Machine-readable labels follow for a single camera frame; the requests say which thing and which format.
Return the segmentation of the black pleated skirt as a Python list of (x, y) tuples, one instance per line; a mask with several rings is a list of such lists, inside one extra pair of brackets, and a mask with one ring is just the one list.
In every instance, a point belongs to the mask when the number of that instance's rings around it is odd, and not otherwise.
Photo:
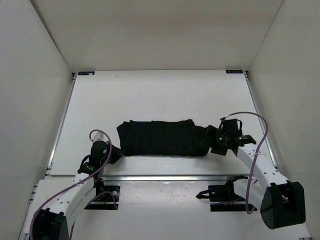
[(117, 127), (120, 148), (125, 156), (203, 157), (199, 143), (206, 127), (187, 119), (177, 122), (129, 121)]

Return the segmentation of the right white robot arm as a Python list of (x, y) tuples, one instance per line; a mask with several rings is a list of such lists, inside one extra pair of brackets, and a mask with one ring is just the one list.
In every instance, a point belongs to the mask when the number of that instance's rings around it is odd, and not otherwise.
[(211, 153), (222, 156), (231, 150), (250, 173), (229, 176), (224, 185), (211, 185), (199, 192), (197, 199), (209, 199), (213, 206), (244, 199), (245, 209), (258, 210), (271, 230), (305, 223), (303, 186), (290, 181), (266, 159), (254, 138), (243, 134), (242, 121), (224, 119), (219, 127), (209, 125), (200, 145), (209, 145)]

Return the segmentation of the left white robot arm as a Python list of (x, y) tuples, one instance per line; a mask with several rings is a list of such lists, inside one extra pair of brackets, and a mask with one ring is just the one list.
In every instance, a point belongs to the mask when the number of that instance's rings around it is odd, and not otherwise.
[(107, 188), (102, 178), (104, 167), (114, 164), (122, 151), (108, 141), (93, 142), (77, 170), (72, 184), (47, 199), (34, 213), (30, 227), (31, 240), (70, 240), (82, 211), (95, 201), (111, 202), (117, 210), (117, 190)]

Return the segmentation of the right blue corner label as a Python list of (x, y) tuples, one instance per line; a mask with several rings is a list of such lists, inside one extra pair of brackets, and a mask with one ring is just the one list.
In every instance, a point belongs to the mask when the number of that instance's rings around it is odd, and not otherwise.
[(227, 74), (243, 74), (243, 71), (239, 69), (226, 69), (225, 72)]

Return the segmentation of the blue corner label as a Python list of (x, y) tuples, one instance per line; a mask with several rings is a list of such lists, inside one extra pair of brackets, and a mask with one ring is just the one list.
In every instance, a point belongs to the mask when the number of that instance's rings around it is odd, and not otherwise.
[(243, 74), (243, 71), (239, 69), (226, 69), (225, 72), (227, 74)]
[(79, 71), (77, 73), (78, 76), (93, 76), (95, 71)]

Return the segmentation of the left blue corner label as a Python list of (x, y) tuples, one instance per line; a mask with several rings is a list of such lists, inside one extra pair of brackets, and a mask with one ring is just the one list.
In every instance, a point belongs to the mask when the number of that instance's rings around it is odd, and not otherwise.
[(93, 76), (95, 71), (79, 71), (77, 73), (78, 76)]

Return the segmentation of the front aluminium table rail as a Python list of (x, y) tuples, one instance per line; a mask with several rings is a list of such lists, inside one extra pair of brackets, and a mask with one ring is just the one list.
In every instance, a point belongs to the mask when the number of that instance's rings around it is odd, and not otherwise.
[(225, 181), (226, 175), (108, 175), (102, 177), (107, 182), (173, 182), (173, 181)]

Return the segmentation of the aluminium table rail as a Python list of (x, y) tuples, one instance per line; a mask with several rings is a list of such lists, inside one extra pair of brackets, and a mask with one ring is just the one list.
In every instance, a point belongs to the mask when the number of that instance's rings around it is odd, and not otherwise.
[(108, 175), (102, 177), (107, 182), (173, 182), (173, 181), (225, 181), (226, 175)]
[(72, 97), (73, 90), (74, 90), (74, 87), (75, 87), (75, 82), (76, 82), (76, 79), (77, 79), (77, 75), (78, 75), (77, 72), (73, 72), (72, 73), (71, 87), (70, 87), (70, 90), (69, 90), (69, 93), (68, 93), (68, 96), (67, 96), (67, 99), (66, 99), (66, 103), (65, 103), (65, 106), (64, 106), (64, 109), (63, 109), (63, 112), (62, 112), (61, 120), (60, 120), (58, 129), (57, 129), (57, 133), (56, 133), (56, 136), (55, 136), (55, 139), (54, 139), (54, 142), (53, 142), (53, 146), (52, 146), (52, 149), (51, 149), (51, 153), (50, 153), (50, 156), (49, 156), (49, 159), (48, 159), (47, 167), (46, 167), (46, 170), (45, 170), (46, 172), (52, 168), (53, 160), (55, 158), (55, 154), (56, 154), (57, 147), (58, 147), (58, 144), (59, 144), (59, 140), (60, 140), (60, 136), (61, 136), (61, 133), (62, 133), (63, 125), (64, 125), (64, 122), (65, 122), (65, 119), (66, 119), (66, 115), (67, 115), (68, 108), (69, 108), (69, 105), (70, 105), (71, 97)]

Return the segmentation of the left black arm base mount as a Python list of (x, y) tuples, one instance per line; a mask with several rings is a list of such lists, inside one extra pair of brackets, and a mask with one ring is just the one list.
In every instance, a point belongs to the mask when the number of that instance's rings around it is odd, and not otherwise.
[(85, 210), (110, 210), (119, 208), (121, 184), (119, 182), (100, 185), (96, 197), (84, 208)]

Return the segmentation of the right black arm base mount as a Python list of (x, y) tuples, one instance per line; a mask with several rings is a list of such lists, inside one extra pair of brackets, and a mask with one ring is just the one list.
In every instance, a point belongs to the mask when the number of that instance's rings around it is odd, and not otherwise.
[(234, 183), (247, 179), (245, 175), (228, 176), (225, 184), (211, 184), (195, 197), (199, 200), (209, 200), (211, 212), (245, 212), (245, 199), (235, 194)]

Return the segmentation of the left aluminium table rail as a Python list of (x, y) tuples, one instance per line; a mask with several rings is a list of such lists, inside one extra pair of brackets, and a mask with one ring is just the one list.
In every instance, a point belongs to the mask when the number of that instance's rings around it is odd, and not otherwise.
[(54, 142), (53, 142), (53, 146), (52, 146), (52, 149), (51, 149), (51, 153), (50, 153), (50, 156), (49, 156), (49, 159), (48, 159), (47, 167), (46, 167), (46, 170), (45, 170), (46, 172), (52, 168), (53, 160), (55, 158), (55, 154), (56, 154), (57, 147), (58, 147), (58, 144), (59, 144), (59, 140), (60, 140), (60, 136), (61, 136), (61, 133), (62, 133), (63, 125), (64, 125), (64, 122), (65, 122), (65, 119), (66, 119), (66, 115), (67, 115), (68, 108), (69, 108), (69, 105), (70, 105), (71, 97), (72, 97), (73, 90), (74, 90), (74, 87), (75, 87), (75, 82), (76, 82), (76, 79), (77, 79), (77, 75), (78, 75), (77, 72), (73, 72), (72, 73), (71, 87), (70, 87), (70, 90), (69, 90), (69, 93), (68, 93), (68, 96), (67, 96), (67, 99), (66, 99), (66, 103), (65, 103), (65, 106), (64, 106), (64, 109), (63, 109), (63, 112), (62, 112), (61, 120), (60, 120), (58, 129), (57, 129), (57, 133), (56, 133), (56, 136), (55, 136), (55, 139), (54, 139)]

